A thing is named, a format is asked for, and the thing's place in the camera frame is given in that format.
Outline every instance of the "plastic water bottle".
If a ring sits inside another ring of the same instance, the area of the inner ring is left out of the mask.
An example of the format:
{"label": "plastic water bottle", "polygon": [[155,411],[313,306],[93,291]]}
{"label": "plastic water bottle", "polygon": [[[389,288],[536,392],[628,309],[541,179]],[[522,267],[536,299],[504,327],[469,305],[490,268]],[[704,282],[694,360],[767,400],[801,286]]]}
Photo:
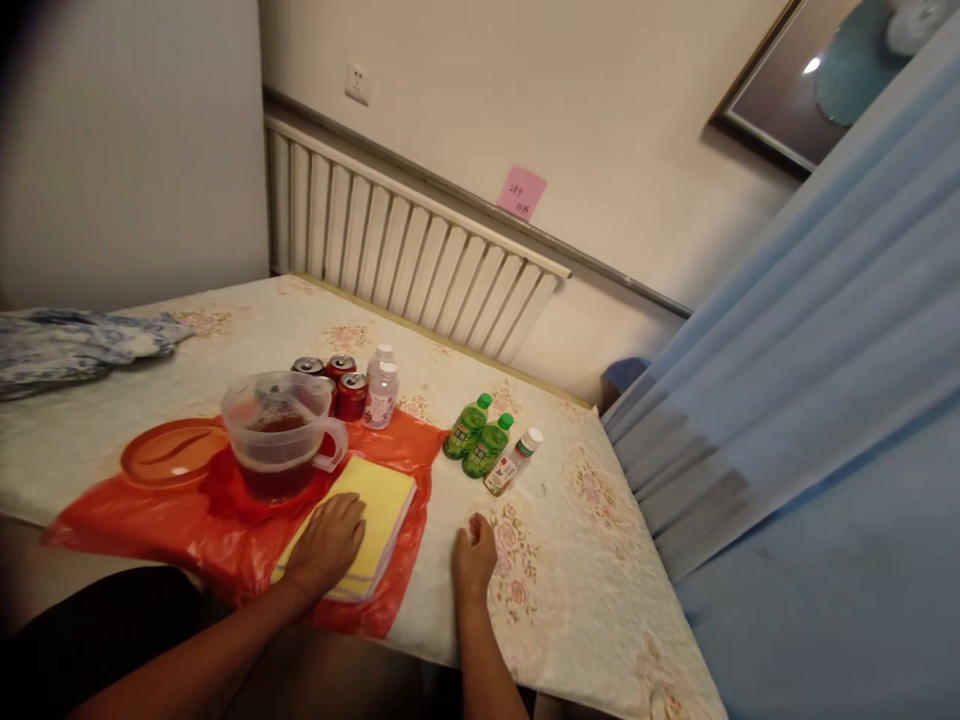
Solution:
{"label": "plastic water bottle", "polygon": [[443,441],[443,454],[451,460],[462,460],[468,452],[473,450],[480,437],[480,431],[487,424],[487,408],[493,398],[483,393],[475,403],[467,405],[457,422],[450,429],[450,434]]}
{"label": "plastic water bottle", "polygon": [[483,479],[483,484],[494,497],[500,497],[508,487],[513,484],[527,466],[530,465],[530,458],[537,451],[543,442],[543,433],[536,428],[527,430],[523,437],[517,440],[513,450],[504,453],[493,470]]}
{"label": "plastic water bottle", "polygon": [[487,423],[480,433],[480,439],[473,450],[463,459],[463,471],[472,478],[481,478],[493,470],[500,453],[510,442],[510,426],[513,416],[504,413],[497,418],[496,424]]}
{"label": "plastic water bottle", "polygon": [[397,366],[394,363],[380,363],[380,371],[367,389],[367,404],[363,410],[363,424],[371,430],[383,430],[393,419],[393,409],[397,404]]}
{"label": "plastic water bottle", "polygon": [[367,382],[372,386],[377,381],[377,375],[380,374],[380,363],[394,362],[393,345],[380,343],[377,345],[377,351],[367,363]]}

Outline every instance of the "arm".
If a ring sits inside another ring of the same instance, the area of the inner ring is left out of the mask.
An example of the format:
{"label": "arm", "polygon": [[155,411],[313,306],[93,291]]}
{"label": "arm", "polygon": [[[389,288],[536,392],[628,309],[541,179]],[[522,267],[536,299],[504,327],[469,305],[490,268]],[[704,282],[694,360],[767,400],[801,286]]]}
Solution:
{"label": "arm", "polygon": [[189,718],[263,649],[329,591],[350,568],[363,541],[364,503],[338,495],[314,513],[287,571],[253,603],[147,663],[77,708],[71,718]]}
{"label": "arm", "polygon": [[479,514],[470,519],[470,528],[476,539],[471,542],[461,528],[453,555],[464,717],[528,720],[517,686],[500,655],[487,611],[487,586],[497,565],[493,531]]}

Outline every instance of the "pitcher handle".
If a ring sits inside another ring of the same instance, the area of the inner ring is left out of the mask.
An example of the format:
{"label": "pitcher handle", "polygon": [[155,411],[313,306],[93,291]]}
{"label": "pitcher handle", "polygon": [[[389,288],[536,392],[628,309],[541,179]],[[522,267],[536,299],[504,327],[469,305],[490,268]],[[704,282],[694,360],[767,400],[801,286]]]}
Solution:
{"label": "pitcher handle", "polygon": [[333,455],[317,453],[313,458],[313,466],[326,472],[333,472],[340,461],[343,460],[343,456],[347,454],[347,448],[350,446],[347,426],[335,418],[321,418],[315,422],[320,432],[324,432],[333,438],[335,449]]}

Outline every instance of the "blue curtain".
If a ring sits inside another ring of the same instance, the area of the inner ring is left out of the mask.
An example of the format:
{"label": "blue curtain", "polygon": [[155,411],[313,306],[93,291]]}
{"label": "blue curtain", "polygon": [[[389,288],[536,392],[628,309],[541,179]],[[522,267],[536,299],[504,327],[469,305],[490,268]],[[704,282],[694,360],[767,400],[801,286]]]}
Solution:
{"label": "blue curtain", "polygon": [[960,716],[960,15],[604,416],[732,717]]}

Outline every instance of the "electrical outlet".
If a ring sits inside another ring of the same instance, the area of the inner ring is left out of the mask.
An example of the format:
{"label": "electrical outlet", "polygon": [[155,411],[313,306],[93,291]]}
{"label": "electrical outlet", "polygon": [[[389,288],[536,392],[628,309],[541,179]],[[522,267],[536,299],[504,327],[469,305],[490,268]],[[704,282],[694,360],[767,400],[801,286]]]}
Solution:
{"label": "electrical outlet", "polygon": [[356,65],[347,65],[347,79],[343,86],[347,97],[351,97],[361,105],[370,104],[370,76],[367,71]]}

